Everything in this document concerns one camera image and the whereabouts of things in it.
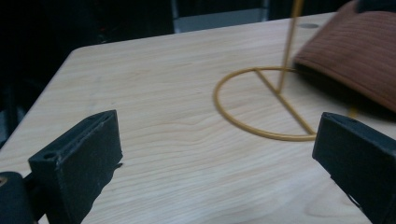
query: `yellow wire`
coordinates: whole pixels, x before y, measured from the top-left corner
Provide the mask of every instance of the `yellow wire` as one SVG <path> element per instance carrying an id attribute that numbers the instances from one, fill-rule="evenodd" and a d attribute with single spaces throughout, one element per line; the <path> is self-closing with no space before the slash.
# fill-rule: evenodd
<path id="1" fill-rule="evenodd" d="M 222 85 L 227 82 L 229 79 L 246 74 L 248 72 L 255 72 L 257 70 L 280 70 L 283 69 L 282 67 L 253 67 L 253 68 L 247 68 L 243 70 L 239 70 L 236 72 L 231 73 L 230 75 L 224 77 L 217 85 L 213 93 L 213 101 L 215 103 L 215 106 L 217 110 L 220 112 L 220 114 L 230 121 L 232 124 L 235 126 L 239 127 L 242 130 L 245 130 L 249 133 L 256 134 L 261 137 L 266 137 L 266 138 L 271 138 L 271 139 L 276 139 L 276 140 L 282 140 L 282 141 L 296 141 L 296 142 L 302 142 L 302 141 L 313 141 L 316 138 L 315 133 L 311 134 L 306 134 L 306 135 L 293 135 L 293 134 L 283 134 L 283 133 L 271 133 L 267 132 L 265 130 L 260 130 L 254 127 L 251 127 L 249 125 L 246 125 L 245 123 L 239 121 L 238 119 L 234 118 L 232 115 L 227 113 L 227 111 L 223 108 L 221 103 L 219 102 L 219 91 L 222 87 Z"/>
<path id="2" fill-rule="evenodd" d="M 285 83 L 285 75 L 288 70 L 288 63 L 289 63 L 289 57 L 290 57 L 290 50 L 291 50 L 291 44 L 293 41 L 294 37 L 294 31 L 297 23 L 297 18 L 301 15 L 301 11 L 303 10 L 303 3 L 304 0 L 295 0 L 293 4 L 293 11 L 291 13 L 291 20 L 290 20 L 290 28 L 288 31 L 288 39 L 286 41 L 286 47 L 285 51 L 283 53 L 283 64 L 282 64 L 282 70 L 280 74 L 280 80 L 279 84 L 277 87 L 277 92 L 281 93 L 284 83 Z"/>

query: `wood grain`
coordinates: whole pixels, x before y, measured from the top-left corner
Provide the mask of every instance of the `wood grain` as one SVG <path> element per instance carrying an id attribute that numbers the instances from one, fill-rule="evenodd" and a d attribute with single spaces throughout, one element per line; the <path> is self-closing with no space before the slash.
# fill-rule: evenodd
<path id="1" fill-rule="evenodd" d="M 322 26 L 331 16 L 299 23 Z M 29 174 L 27 159 L 39 149 L 81 119 L 117 109 L 124 165 L 83 223 L 369 223 L 311 158 L 312 142 L 245 133 L 213 105 L 216 83 L 230 72 L 280 65 L 288 24 L 270 21 L 75 50 L 1 151 L 0 170 Z M 299 28 L 293 52 L 317 30 Z M 287 75 L 285 84 L 285 95 L 313 127 L 323 111 L 347 112 L 297 76 Z M 227 83 L 220 98 L 252 125 L 300 131 L 254 76 Z M 392 121 L 358 119 L 396 137 Z"/>

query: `brown hat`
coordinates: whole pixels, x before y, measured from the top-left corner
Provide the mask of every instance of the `brown hat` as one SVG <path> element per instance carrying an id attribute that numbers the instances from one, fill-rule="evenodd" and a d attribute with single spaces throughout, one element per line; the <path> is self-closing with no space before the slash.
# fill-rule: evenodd
<path id="1" fill-rule="evenodd" d="M 294 62 L 331 77 L 396 112 L 396 13 L 344 5 Z"/>

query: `circular wire base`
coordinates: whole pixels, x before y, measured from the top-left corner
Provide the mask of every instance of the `circular wire base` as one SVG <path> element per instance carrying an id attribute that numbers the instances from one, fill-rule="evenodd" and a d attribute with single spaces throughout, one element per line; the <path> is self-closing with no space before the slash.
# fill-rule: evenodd
<path id="1" fill-rule="evenodd" d="M 295 135 L 295 134 L 284 134 L 284 133 L 272 133 L 272 132 L 268 132 L 268 131 L 265 131 L 265 130 L 257 129 L 257 128 L 251 127 L 251 126 L 247 125 L 246 123 L 236 119 L 231 114 L 229 114 L 224 109 L 224 107 L 221 105 L 221 103 L 219 102 L 219 91 L 220 91 L 221 87 L 224 85 L 224 83 L 226 83 L 228 80 L 230 80 L 233 77 L 244 75 L 244 74 L 246 74 L 248 72 L 260 73 L 260 71 L 263 71 L 263 70 L 267 70 L 267 71 L 282 71 L 282 70 L 284 70 L 286 72 L 293 72 L 293 73 L 297 73 L 297 74 L 303 74 L 303 72 L 297 71 L 296 69 L 293 69 L 293 68 L 283 68 L 283 67 L 277 67 L 277 66 L 273 66 L 273 67 L 251 67 L 251 68 L 246 68 L 246 69 L 242 69 L 242 70 L 239 70 L 239 71 L 232 72 L 228 76 L 224 77 L 216 85 L 216 88 L 214 90 L 213 100 L 215 102 L 215 106 L 216 106 L 217 110 L 220 112 L 220 114 L 225 119 L 230 121 L 236 127 L 240 128 L 242 130 L 245 130 L 246 132 L 256 134 L 258 136 L 271 138 L 271 139 L 275 139 L 275 140 L 294 141 L 294 142 L 313 141 L 313 140 L 315 140 L 315 138 L 317 136 L 316 133 L 313 132 L 312 129 L 310 129 L 310 127 L 306 124 L 306 122 L 303 119 L 301 119 L 301 117 L 291 107 L 291 105 L 289 105 L 287 103 L 287 101 L 283 98 L 283 96 L 279 93 L 279 91 L 276 90 L 266 80 L 264 80 L 264 82 L 266 82 L 266 84 L 269 85 L 269 88 L 276 95 L 276 97 L 281 101 L 281 103 L 284 104 L 284 106 L 289 110 L 289 112 L 300 122 L 300 124 L 302 124 L 302 126 L 304 126 L 304 128 L 306 129 L 308 134 Z"/>

